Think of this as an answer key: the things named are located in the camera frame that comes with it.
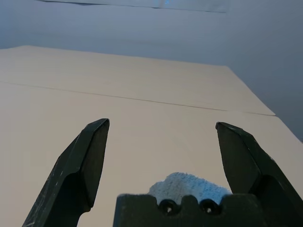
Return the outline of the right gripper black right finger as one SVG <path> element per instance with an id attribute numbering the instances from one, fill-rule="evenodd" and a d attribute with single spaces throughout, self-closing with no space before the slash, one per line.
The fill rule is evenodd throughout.
<path id="1" fill-rule="evenodd" d="M 252 194 L 271 227 L 301 227 L 303 200 L 277 163 L 242 128 L 216 124 L 223 168 L 234 194 Z"/>

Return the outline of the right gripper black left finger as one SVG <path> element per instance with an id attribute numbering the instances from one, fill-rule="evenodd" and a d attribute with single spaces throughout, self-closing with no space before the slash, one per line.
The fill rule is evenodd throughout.
<path id="1" fill-rule="evenodd" d="M 75 227 L 94 206 L 109 119 L 89 123 L 56 160 L 23 226 Z"/>

